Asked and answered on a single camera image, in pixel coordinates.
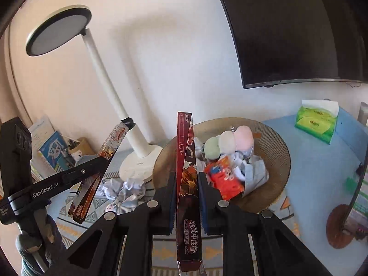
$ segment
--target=book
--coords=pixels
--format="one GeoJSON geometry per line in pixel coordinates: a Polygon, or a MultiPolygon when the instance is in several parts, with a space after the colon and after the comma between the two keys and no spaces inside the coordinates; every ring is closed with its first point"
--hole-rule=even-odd
{"type": "Polygon", "coordinates": [[[55,174],[54,169],[49,162],[38,152],[46,140],[55,132],[49,118],[45,115],[35,122],[29,129],[32,135],[32,160],[31,164],[40,174],[42,179],[45,179],[55,174]]]}
{"type": "Polygon", "coordinates": [[[61,166],[63,161],[60,160],[63,158],[61,151],[66,148],[67,144],[65,143],[64,138],[58,131],[55,131],[51,137],[49,137],[49,139],[47,139],[46,142],[41,146],[39,152],[51,165],[54,171],[60,172],[65,170],[65,167],[61,166]]]}
{"type": "Polygon", "coordinates": [[[36,168],[33,166],[32,163],[31,163],[31,174],[35,182],[42,180],[42,176],[39,174],[39,172],[36,170],[36,168]]]}

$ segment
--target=gray glove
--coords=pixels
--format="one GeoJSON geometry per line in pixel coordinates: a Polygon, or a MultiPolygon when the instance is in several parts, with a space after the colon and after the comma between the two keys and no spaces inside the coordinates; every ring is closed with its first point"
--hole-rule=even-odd
{"type": "MultiPolygon", "coordinates": [[[[47,215],[45,208],[35,211],[34,217],[44,242],[46,259],[49,265],[52,265],[60,255],[66,251],[65,245],[61,239],[61,234],[55,221],[47,215]]],[[[33,255],[33,253],[40,250],[43,242],[41,239],[31,237],[27,234],[18,235],[15,244],[23,257],[21,276],[43,275],[43,271],[38,266],[33,255]]]]}

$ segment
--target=green object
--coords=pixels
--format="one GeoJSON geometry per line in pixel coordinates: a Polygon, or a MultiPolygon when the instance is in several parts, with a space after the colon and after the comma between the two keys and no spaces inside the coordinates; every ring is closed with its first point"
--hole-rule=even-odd
{"type": "MultiPolygon", "coordinates": [[[[359,177],[355,175],[355,177],[348,177],[345,182],[345,189],[351,195],[355,193],[356,188],[358,187],[359,177]]],[[[354,209],[362,212],[365,216],[368,216],[368,182],[366,181],[366,177],[364,176],[364,180],[362,186],[359,190],[359,195],[354,203],[354,209]]]]}
{"type": "Polygon", "coordinates": [[[206,159],[216,160],[220,157],[219,139],[217,137],[209,138],[205,143],[206,159]]]}
{"type": "Polygon", "coordinates": [[[295,126],[312,136],[330,144],[335,131],[337,117],[324,109],[300,107],[295,126]]]}

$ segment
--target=pink plush ball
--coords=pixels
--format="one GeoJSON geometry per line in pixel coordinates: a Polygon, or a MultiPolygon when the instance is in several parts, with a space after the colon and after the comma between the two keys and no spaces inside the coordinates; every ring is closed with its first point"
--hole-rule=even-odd
{"type": "Polygon", "coordinates": [[[252,131],[246,125],[242,125],[234,132],[236,150],[246,151],[253,147],[254,139],[252,131]]]}

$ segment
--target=green tissue package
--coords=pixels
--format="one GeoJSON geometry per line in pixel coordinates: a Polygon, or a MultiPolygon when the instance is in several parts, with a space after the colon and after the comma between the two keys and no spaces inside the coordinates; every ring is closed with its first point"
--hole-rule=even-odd
{"type": "Polygon", "coordinates": [[[330,144],[335,131],[339,106],[325,100],[303,100],[297,113],[295,126],[330,144]]]}

